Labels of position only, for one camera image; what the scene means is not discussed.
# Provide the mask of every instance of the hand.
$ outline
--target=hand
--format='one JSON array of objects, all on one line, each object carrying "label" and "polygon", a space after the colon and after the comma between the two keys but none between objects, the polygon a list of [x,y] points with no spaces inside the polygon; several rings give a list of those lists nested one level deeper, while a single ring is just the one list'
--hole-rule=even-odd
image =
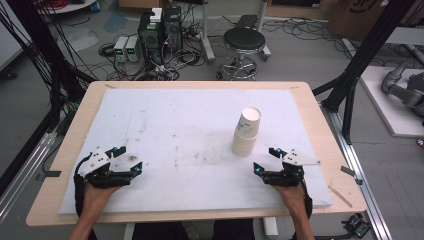
[{"label": "hand", "polygon": [[280,193],[283,198],[284,203],[290,211],[290,214],[301,214],[305,212],[305,193],[303,192],[302,186],[299,184],[296,187],[282,187],[275,186],[272,187]]},{"label": "hand", "polygon": [[85,184],[84,206],[80,218],[75,225],[68,240],[87,239],[94,224],[99,219],[103,208],[108,203],[112,194],[120,187],[100,189],[95,188],[90,183]]},{"label": "hand", "polygon": [[296,187],[274,186],[275,190],[280,193],[284,203],[289,209],[290,216],[293,219],[294,227],[298,240],[315,239],[309,223],[308,215],[305,207],[305,193],[299,184]]}]

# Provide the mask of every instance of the stool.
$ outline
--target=stool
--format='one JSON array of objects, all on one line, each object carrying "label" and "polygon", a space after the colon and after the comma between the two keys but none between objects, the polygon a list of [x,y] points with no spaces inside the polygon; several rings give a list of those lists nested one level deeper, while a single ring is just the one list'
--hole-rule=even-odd
[{"label": "stool", "polygon": [[231,81],[247,78],[255,81],[256,63],[245,55],[262,51],[265,46],[265,37],[260,32],[249,28],[233,28],[225,32],[224,45],[238,55],[226,58],[219,66],[216,77],[222,79],[225,73],[231,77]]}]

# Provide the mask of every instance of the desk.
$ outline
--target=desk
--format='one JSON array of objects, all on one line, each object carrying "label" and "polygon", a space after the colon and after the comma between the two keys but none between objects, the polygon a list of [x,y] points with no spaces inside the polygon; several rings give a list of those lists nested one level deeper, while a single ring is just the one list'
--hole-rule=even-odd
[{"label": "desk", "polygon": [[[284,89],[290,90],[298,107],[310,143],[322,162],[322,172],[329,185],[333,205],[315,209],[314,213],[349,213],[365,210],[365,201],[354,179],[340,171],[347,166],[339,147],[316,103],[309,86],[302,82],[94,82],[90,85],[68,130],[51,170],[60,170],[59,178],[47,178],[28,214],[30,226],[74,224],[75,214],[59,215],[58,210],[66,191],[68,179],[85,136],[95,118],[103,95],[108,88],[150,89]],[[204,220],[288,215],[287,209],[214,210],[155,213],[104,214],[99,222],[141,222],[166,220]]]}]

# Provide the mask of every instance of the black stool seat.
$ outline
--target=black stool seat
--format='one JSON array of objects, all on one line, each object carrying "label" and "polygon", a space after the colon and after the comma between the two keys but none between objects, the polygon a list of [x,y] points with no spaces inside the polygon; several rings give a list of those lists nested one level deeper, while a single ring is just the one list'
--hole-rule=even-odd
[{"label": "black stool seat", "polygon": [[265,45],[265,37],[249,28],[233,28],[225,32],[224,41],[232,48],[256,50]]}]

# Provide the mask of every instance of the stacked paper cups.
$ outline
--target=stacked paper cups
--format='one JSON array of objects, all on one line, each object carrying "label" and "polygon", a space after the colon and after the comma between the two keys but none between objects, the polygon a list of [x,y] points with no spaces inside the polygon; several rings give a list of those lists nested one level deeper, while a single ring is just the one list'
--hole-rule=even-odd
[{"label": "stacked paper cups", "polygon": [[231,149],[240,157],[247,157],[252,153],[258,137],[261,112],[254,107],[243,109],[234,132]]}]

